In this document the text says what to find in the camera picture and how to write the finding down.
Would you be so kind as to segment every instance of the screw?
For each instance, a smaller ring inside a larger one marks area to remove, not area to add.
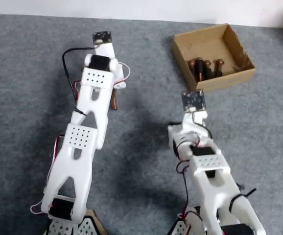
[[[193,77],[195,77],[195,61],[194,60],[189,61],[189,70],[191,71],[191,74],[193,75]]]
[[[111,95],[111,108],[113,110],[117,110],[118,109],[118,105],[117,105],[117,92],[115,89],[112,90],[112,95]]]
[[[203,80],[202,73],[204,71],[204,62],[203,62],[202,58],[200,58],[200,57],[198,57],[196,59],[196,69],[197,69],[197,72],[198,72],[199,81],[201,82]]]
[[[212,71],[210,69],[210,65],[211,65],[210,60],[205,60],[204,65],[205,65],[204,78],[207,79],[207,80],[211,79],[212,78]]]
[[[205,60],[204,64],[206,65],[207,68],[210,68],[211,62],[210,60]]]
[[[224,65],[224,60],[222,59],[218,59],[216,61],[216,71],[214,72],[214,77],[222,77],[223,73],[222,73],[222,65]]]

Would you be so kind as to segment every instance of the cardboard box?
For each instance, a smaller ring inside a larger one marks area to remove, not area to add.
[[[209,92],[224,89],[249,80],[256,71],[237,35],[228,24],[174,35],[173,54],[190,91],[203,89]],[[212,71],[216,60],[223,59],[223,76],[197,83],[188,66],[188,61],[197,57],[210,60]]]

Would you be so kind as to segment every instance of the white wall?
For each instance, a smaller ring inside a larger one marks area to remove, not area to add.
[[[283,0],[0,0],[0,14],[283,27]]]

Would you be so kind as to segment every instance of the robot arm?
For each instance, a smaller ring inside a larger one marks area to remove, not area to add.
[[[170,234],[265,235],[247,196],[241,194],[221,150],[204,127],[207,117],[202,91],[182,93],[184,119],[168,127],[170,146],[187,163],[186,174],[199,191],[200,206],[187,208]]]
[[[76,108],[51,166],[41,205],[42,212],[50,219],[66,225],[83,221],[92,182],[94,153],[104,144],[112,91],[119,83],[125,87],[122,64],[115,58],[111,32],[94,34],[94,44],[95,54],[85,58]],[[95,100],[92,97],[94,91],[98,93]],[[82,125],[90,112],[94,114],[97,128]],[[81,150],[79,158],[74,156],[76,149]],[[58,195],[69,177],[74,182],[75,198]]]

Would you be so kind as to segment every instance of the hole pattern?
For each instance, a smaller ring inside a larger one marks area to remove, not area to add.
[[[69,144],[74,148],[84,149],[88,146],[91,137],[91,129],[88,127],[70,124],[71,127],[66,132]]]
[[[60,224],[58,221],[53,221],[49,227],[48,235],[70,235],[72,232],[72,227],[66,227],[63,224]]]
[[[187,229],[186,225],[182,221],[179,221],[174,227],[171,234],[172,235],[185,235],[186,229]]]
[[[221,160],[221,156],[219,155],[211,155],[211,156],[201,156],[196,157],[196,165],[197,167],[202,168],[220,168],[227,166],[226,161]]]
[[[93,222],[90,218],[85,218],[78,229],[78,235],[97,235]]]
[[[105,71],[91,71],[83,75],[82,85],[105,88],[112,83],[112,73]]]

